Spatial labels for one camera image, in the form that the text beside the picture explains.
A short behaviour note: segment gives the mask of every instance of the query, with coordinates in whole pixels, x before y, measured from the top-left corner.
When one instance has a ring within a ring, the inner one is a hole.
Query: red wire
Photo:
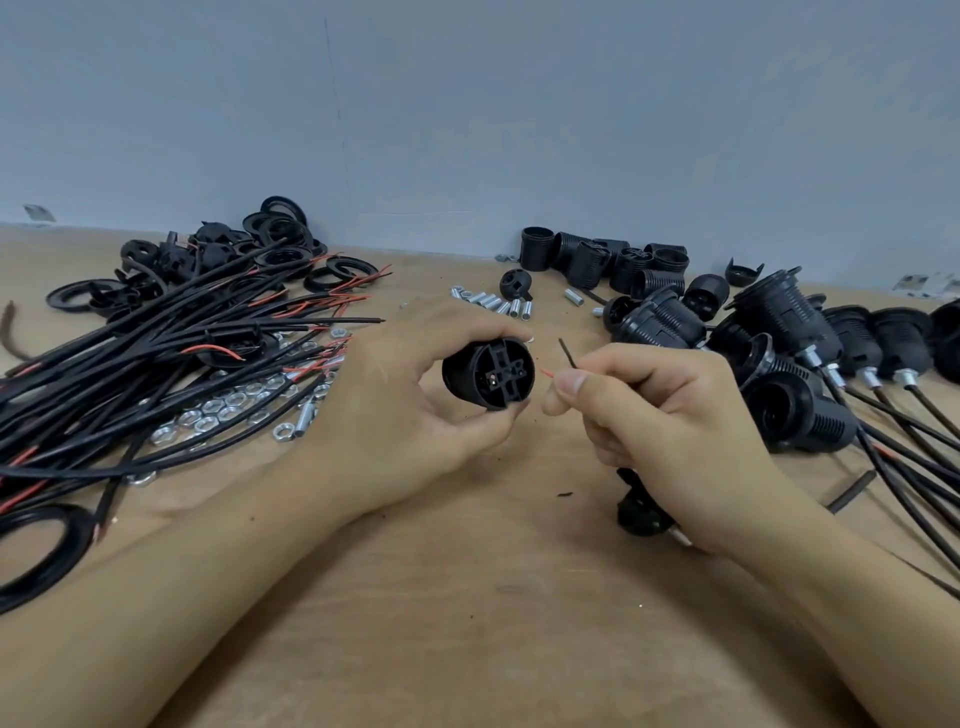
[[[237,361],[247,361],[243,356],[241,356],[237,352],[232,352],[227,347],[218,347],[216,344],[197,344],[196,346],[193,346],[193,347],[187,347],[186,349],[181,349],[180,353],[193,353],[193,352],[198,352],[201,349],[211,349],[216,352],[223,352],[225,354],[229,354]]]

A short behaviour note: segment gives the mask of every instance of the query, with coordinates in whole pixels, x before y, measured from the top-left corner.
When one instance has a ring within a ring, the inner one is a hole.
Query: gray wall
[[[467,255],[524,225],[960,272],[960,3],[117,0],[0,11],[0,219]]]

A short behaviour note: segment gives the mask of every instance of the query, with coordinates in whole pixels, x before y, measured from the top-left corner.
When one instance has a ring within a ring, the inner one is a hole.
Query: left hand
[[[336,476],[362,499],[363,512],[411,496],[506,440],[528,403],[453,424],[437,415],[420,378],[471,341],[531,335],[520,322],[476,305],[450,298],[411,302],[389,322],[353,335],[300,453],[316,458],[319,468],[344,463]]]

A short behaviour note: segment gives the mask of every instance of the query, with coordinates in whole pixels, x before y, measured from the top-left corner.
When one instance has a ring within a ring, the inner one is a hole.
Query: black cable
[[[0,316],[0,346],[14,359],[30,361],[32,357],[13,342],[13,319],[16,317],[16,303],[10,301]]]
[[[939,422],[941,425],[946,427],[947,431],[951,435],[953,435],[953,437],[960,439],[960,428],[958,428],[957,425],[953,423],[953,420],[951,420],[947,415],[941,412],[940,408],[937,407],[936,404],[930,401],[927,398],[927,396],[920,391],[919,386],[917,386],[916,384],[910,384],[903,387],[903,389],[905,389],[907,392],[909,392],[914,397],[916,397],[917,401],[920,404],[922,404],[924,407],[926,407],[927,412],[929,412],[931,415],[937,418],[937,422]]]
[[[84,558],[93,537],[93,518],[79,505],[46,505],[0,516],[0,540],[32,523],[59,521],[63,535],[39,564],[0,585],[0,615],[36,599],[63,579]]]

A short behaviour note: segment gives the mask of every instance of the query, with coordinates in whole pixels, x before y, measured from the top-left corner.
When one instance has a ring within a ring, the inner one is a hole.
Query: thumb
[[[613,376],[564,369],[554,375],[553,385],[560,399],[610,430],[627,449],[637,440],[656,438],[665,424],[666,415]]]
[[[453,426],[442,447],[453,455],[454,467],[460,467],[474,455],[504,442],[513,431],[516,418],[529,403],[529,400],[511,402],[506,409],[484,412]]]

